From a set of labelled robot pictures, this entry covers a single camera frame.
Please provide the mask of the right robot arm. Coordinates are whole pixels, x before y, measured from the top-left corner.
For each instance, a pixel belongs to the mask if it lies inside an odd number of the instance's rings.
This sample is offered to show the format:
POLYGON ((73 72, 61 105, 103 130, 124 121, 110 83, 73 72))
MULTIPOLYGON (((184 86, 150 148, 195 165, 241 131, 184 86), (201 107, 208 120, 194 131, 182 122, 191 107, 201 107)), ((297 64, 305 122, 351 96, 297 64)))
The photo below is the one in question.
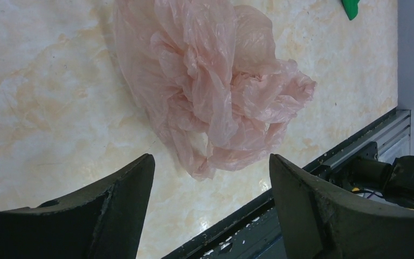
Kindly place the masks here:
POLYGON ((355 157, 339 171, 328 174, 326 180, 352 193, 376 194, 390 203, 414 209, 412 155, 396 158, 393 163, 355 157))

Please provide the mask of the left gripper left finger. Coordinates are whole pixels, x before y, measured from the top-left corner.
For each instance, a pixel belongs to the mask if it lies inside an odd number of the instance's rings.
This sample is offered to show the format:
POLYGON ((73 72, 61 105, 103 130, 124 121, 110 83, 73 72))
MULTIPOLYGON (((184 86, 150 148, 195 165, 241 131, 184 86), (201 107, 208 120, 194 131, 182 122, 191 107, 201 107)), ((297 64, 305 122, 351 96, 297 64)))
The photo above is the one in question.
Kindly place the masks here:
POLYGON ((155 160, 117 172, 35 208, 0 212, 0 258, 135 258, 155 160))

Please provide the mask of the pink plastic trash bag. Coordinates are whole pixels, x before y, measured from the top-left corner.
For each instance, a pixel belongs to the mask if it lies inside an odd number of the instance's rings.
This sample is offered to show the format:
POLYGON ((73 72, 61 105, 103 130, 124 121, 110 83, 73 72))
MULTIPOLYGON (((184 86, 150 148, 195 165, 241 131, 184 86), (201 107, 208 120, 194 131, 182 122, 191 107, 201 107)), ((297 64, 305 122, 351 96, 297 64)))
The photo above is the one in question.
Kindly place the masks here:
POLYGON ((120 69, 159 139, 193 178, 279 148, 316 82, 275 56, 272 21, 230 1, 116 1, 120 69))

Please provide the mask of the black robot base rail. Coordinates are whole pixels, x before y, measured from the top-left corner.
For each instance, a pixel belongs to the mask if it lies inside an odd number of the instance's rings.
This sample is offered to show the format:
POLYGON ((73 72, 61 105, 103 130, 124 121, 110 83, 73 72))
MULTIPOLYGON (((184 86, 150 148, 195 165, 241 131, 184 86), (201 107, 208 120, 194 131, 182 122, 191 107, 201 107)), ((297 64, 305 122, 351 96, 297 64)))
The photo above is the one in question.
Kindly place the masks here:
MULTIPOLYGON (((304 167, 335 168, 370 142, 375 157, 410 133, 411 112, 394 109, 304 167)), ((166 255, 166 258, 284 258, 284 244, 271 190, 166 255)))

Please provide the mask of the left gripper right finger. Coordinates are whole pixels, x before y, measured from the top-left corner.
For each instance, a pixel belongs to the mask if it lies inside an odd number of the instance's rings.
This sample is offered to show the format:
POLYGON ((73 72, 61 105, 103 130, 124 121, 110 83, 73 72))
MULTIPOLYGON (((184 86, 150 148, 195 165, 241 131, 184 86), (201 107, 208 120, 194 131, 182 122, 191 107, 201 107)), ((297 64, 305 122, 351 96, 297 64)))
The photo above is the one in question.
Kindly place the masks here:
POLYGON ((278 154, 269 163, 288 258, 414 258, 414 210, 360 197, 278 154))

